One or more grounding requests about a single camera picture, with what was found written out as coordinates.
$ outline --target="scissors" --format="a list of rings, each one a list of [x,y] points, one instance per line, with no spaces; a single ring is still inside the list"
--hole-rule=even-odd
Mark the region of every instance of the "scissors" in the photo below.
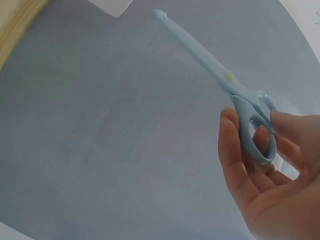
[[[230,70],[224,68],[197,40],[168,18],[165,12],[155,9],[153,10],[153,15],[189,54],[215,78],[216,83],[231,98],[239,116],[239,138],[244,149],[257,163],[262,165],[270,164],[277,153],[275,129],[272,126],[270,117],[264,113],[260,101],[270,111],[278,110],[271,98],[264,91],[252,90],[242,85]],[[262,125],[269,132],[269,149],[265,155],[258,150],[251,137],[250,124],[255,129]]]

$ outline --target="white paper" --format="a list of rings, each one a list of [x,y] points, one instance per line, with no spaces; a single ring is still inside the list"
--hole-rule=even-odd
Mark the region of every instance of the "white paper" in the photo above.
[[[280,0],[320,62],[320,0]]]
[[[133,2],[133,0],[89,0],[107,14],[118,18]]]
[[[0,239],[5,240],[33,240],[30,237],[12,229],[11,227],[0,222]]]

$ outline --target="finger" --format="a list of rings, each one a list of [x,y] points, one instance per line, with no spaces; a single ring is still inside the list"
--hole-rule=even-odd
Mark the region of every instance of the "finger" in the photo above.
[[[236,130],[239,131],[239,117],[238,117],[236,110],[234,110],[231,107],[225,108],[224,110],[222,110],[222,112],[220,114],[220,119],[222,119],[222,118],[227,118],[231,122],[233,122]]]
[[[259,151],[264,155],[269,148],[269,132],[264,126],[258,127],[253,137],[255,145]],[[254,163],[256,169],[267,176],[276,186],[289,184],[292,180],[283,173],[276,170],[273,164],[261,165]]]
[[[270,178],[268,178],[259,169],[256,168],[257,164],[254,163],[250,155],[244,149],[242,149],[241,151],[241,156],[242,162],[245,166],[249,178],[251,179],[251,181],[260,193],[263,193],[276,187],[276,185],[272,182]]]
[[[265,155],[269,149],[270,137],[268,130],[263,125],[259,126],[255,131],[253,141],[260,153]]]
[[[270,114],[270,119],[278,134],[299,145],[300,134],[304,125],[303,118],[301,116],[273,111]]]
[[[300,147],[279,134],[275,135],[275,140],[279,155],[298,172],[301,172],[306,164],[301,156]]]
[[[249,178],[242,162],[238,130],[226,117],[220,120],[218,153],[226,185],[239,209],[244,212],[260,192]]]

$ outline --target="hand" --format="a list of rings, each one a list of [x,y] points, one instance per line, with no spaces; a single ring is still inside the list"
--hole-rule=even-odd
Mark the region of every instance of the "hand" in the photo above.
[[[243,218],[259,240],[320,239],[320,116],[272,112],[278,153],[295,167],[296,180],[259,165],[242,149],[239,118],[231,109],[220,117],[218,152],[225,181]],[[253,137],[268,150],[269,133],[262,126]]]

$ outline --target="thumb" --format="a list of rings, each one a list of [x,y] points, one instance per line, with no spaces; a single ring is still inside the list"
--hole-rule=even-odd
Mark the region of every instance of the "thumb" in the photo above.
[[[305,122],[304,117],[272,111],[270,119],[278,134],[291,142],[300,145],[301,131]]]
[[[270,119],[279,135],[300,147],[311,177],[314,179],[320,175],[320,116],[294,116],[272,112]]]

